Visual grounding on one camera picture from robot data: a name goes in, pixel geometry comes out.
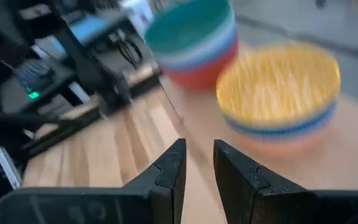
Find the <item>wooden tabletop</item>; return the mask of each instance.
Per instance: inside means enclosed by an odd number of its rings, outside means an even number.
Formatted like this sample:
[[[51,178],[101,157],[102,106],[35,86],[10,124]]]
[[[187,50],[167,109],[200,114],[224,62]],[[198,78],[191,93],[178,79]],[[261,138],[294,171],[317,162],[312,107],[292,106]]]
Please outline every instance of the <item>wooden tabletop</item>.
[[[213,169],[213,140],[243,152],[225,125],[214,93],[185,93],[163,77],[163,88],[118,114],[33,158],[23,187],[120,187],[146,169],[178,138],[186,138],[187,177],[183,223],[225,223]],[[66,116],[96,106],[76,108]],[[43,127],[39,135],[53,129]],[[358,102],[341,96],[327,141],[313,154],[265,166],[308,189],[358,189]]]

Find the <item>teal bowl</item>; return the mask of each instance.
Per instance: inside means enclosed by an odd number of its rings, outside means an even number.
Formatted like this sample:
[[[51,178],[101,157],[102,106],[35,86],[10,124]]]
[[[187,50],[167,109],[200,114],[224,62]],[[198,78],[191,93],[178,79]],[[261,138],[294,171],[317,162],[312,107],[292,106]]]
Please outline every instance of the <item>teal bowl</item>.
[[[153,53],[175,53],[202,42],[231,13],[227,0],[195,0],[156,17],[145,34]]]

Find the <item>yellow bowl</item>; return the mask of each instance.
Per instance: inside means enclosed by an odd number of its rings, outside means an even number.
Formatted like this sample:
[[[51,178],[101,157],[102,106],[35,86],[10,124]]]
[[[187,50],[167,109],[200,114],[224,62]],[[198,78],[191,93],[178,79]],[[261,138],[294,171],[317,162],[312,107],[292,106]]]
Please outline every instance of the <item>yellow bowl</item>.
[[[255,129],[302,123],[340,92],[336,59],[307,43],[290,42],[241,55],[219,77],[216,94],[225,116]]]

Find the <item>cable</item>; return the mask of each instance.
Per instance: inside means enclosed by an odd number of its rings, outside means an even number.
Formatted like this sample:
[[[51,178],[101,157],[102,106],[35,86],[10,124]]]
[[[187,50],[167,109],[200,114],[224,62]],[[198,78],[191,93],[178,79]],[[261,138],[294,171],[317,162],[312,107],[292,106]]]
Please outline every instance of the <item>cable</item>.
[[[140,51],[140,48],[132,39],[126,37],[125,40],[123,40],[123,38],[118,34],[114,34],[114,36],[118,41],[118,51],[121,53],[125,60],[127,60],[135,69],[137,69],[139,65],[143,62],[143,55]],[[138,56],[138,60],[136,60],[136,58],[134,57],[134,54],[132,53],[130,47],[134,49],[135,53]]]
[[[75,124],[75,120],[49,118],[37,114],[6,114],[0,112],[0,123],[3,124],[15,124],[19,126],[28,126],[34,124],[59,124],[59,125],[71,125]]]

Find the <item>bowl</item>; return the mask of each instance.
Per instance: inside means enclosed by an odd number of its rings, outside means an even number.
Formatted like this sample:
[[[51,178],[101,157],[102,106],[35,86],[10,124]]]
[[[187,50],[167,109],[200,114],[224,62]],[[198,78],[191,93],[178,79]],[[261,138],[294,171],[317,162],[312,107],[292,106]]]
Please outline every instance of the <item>bowl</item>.
[[[226,123],[250,151],[279,156],[320,142],[340,92],[336,59],[290,42],[241,55],[218,80]]]
[[[239,45],[234,11],[223,0],[178,5],[154,20],[145,41],[164,73],[187,90],[214,90]]]

